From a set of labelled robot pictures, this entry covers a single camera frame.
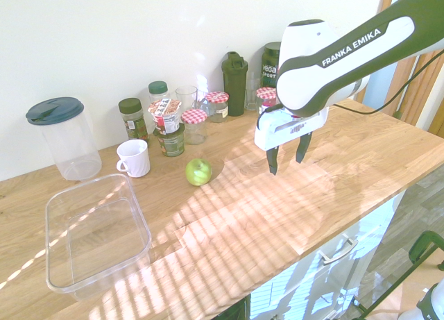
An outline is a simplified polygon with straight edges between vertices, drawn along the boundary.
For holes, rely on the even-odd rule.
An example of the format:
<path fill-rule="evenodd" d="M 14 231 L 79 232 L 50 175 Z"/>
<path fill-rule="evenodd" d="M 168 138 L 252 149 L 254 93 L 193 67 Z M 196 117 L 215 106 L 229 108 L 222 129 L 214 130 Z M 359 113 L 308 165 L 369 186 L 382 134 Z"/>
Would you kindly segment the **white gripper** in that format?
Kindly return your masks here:
<path fill-rule="evenodd" d="M 269 171 L 276 175 L 278 171 L 278 151 L 281 144 L 300 138 L 296 150 L 296 162 L 301 163 L 309 148 L 312 132 L 324 126 L 328 108 L 322 109 L 310 117 L 296 117 L 286 108 L 272 106 L 271 111 L 263 111 L 257 120 L 254 143 L 266 151 Z"/>

